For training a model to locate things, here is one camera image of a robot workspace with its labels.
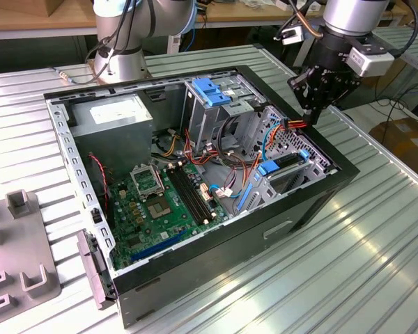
green circuit board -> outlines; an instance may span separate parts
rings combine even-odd
[[[194,165],[188,164],[183,170],[188,176],[199,178]],[[146,186],[152,185],[148,175],[142,175],[144,176]],[[152,246],[170,241],[174,237],[179,238],[179,241],[185,240],[228,219],[223,207],[213,200],[212,206],[207,206],[216,217],[207,225],[198,225],[166,172],[161,170],[159,176],[164,185],[164,195],[148,198],[144,202],[140,199],[131,177],[109,187],[114,201],[115,227],[111,232],[116,241],[112,252],[116,270],[131,265],[133,255]]]

blue plastic clip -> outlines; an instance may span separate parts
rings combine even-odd
[[[192,82],[195,89],[210,106],[221,106],[231,103],[231,98],[225,96],[219,86],[209,78],[195,79]]]
[[[273,161],[262,162],[257,168],[257,170],[260,172],[262,176],[268,175],[279,169],[280,167],[278,167],[278,165]]]
[[[300,150],[299,155],[304,159],[304,162],[307,162],[309,159],[309,152],[307,150]]]

cardboard box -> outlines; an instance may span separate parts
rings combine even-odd
[[[370,135],[381,142],[385,122],[370,131]],[[418,174],[418,122],[403,118],[389,122],[384,146]]]
[[[50,16],[63,0],[0,0],[0,8],[37,16]]]

wooden table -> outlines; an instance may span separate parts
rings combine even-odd
[[[321,14],[322,11],[309,13],[308,16]],[[395,6],[392,12],[384,14],[384,19],[393,20],[397,25],[406,14]],[[212,3],[208,6],[206,27],[280,25],[291,15],[291,11],[283,11],[275,6],[253,9],[241,2]],[[204,19],[199,15],[195,27],[199,29],[203,25]],[[50,17],[0,9],[0,40],[94,34],[96,21],[90,0],[65,0]]]

yellow wire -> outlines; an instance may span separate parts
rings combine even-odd
[[[169,155],[171,155],[173,153],[173,150],[175,149],[175,141],[176,141],[176,136],[173,136],[172,145],[170,147],[170,150],[167,151],[166,153],[164,153],[162,155],[163,157],[168,157]]]

